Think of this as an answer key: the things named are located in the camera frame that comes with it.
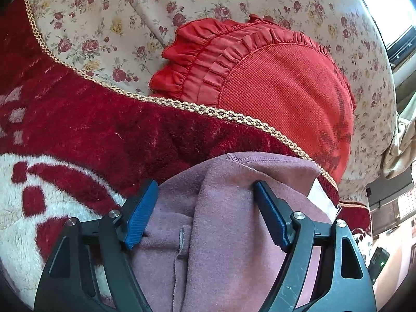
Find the blue clamp pad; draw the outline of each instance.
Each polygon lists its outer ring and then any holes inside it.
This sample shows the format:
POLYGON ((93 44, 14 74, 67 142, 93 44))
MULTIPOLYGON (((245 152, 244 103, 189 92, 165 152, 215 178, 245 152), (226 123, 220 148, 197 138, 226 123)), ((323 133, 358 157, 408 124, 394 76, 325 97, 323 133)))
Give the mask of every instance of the blue clamp pad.
POLYGON ((265 181, 257 181, 253 186, 254 201, 259 207, 274 244, 280 246, 282 251, 287 252, 294 241, 294 231, 289 215, 292 212, 290 206, 286 201, 277 198, 265 181), (287 214, 287 217, 284 217, 279 212, 275 204, 277 201, 282 202, 281 204, 285 211, 283 214, 287 214))
POLYGON ((150 215, 155 207, 159 194, 156 181, 152 180, 146 184, 146 189, 138 198, 138 204, 126 221, 127 231, 124 237, 124 244, 131 250, 136 244, 140 243, 144 229, 149 222, 150 215))

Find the bright light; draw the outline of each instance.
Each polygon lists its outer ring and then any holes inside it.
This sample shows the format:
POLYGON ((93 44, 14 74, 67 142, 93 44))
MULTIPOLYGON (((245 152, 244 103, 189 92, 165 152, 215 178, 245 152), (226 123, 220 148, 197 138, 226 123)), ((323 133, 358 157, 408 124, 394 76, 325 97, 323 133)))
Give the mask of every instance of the bright light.
POLYGON ((364 0, 388 47, 412 26, 413 10, 403 0, 364 0))
POLYGON ((397 198, 399 206, 400 217, 405 217, 416 210, 416 188, 409 190, 399 198, 397 198))

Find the mauve cloth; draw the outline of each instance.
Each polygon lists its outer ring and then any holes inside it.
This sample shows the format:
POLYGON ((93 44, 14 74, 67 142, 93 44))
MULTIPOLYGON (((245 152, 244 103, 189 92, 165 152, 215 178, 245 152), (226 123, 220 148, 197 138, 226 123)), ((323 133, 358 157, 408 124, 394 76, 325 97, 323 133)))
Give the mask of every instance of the mauve cloth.
MULTIPOLYGON (((284 261, 254 203, 252 184, 268 182, 292 210, 328 217, 306 197, 315 163, 270 153, 226 154, 159 186, 159 199, 132 266, 154 312, 255 312, 284 261)), ((309 301, 320 250, 314 248, 298 305, 309 301)))

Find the beige curtain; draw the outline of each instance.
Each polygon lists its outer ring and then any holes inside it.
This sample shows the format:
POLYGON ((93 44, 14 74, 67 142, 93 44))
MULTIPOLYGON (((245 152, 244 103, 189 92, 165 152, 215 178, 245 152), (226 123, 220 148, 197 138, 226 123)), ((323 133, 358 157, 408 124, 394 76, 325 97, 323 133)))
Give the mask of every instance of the beige curtain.
POLYGON ((383 174, 393 178, 416 159, 416 93, 400 114, 397 114, 397 127, 392 143, 385 152, 383 174))

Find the metal screw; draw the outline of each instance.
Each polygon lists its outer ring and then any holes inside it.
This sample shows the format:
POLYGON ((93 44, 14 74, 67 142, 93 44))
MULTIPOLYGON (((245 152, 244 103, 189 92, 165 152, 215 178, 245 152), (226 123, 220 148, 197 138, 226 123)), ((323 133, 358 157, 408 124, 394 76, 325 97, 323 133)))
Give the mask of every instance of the metal screw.
POLYGON ((75 217, 72 217, 72 218, 68 219, 67 222, 66 222, 66 224, 68 226, 75 225, 76 224, 76 218, 75 217))
POLYGON ((346 227, 347 226, 347 223, 344 221, 344 220, 342 220, 342 219, 337 219, 336 220, 336 225, 338 225, 339 227, 346 227))
POLYGON ((108 215, 109 215, 111 218, 116 218, 116 217, 120 216, 120 211, 118 211, 118 210, 111 210, 111 211, 108 213, 108 215))
POLYGON ((296 211, 293 213, 293 217, 295 217, 298 220, 302 220, 305 219, 305 214, 303 212, 296 211))

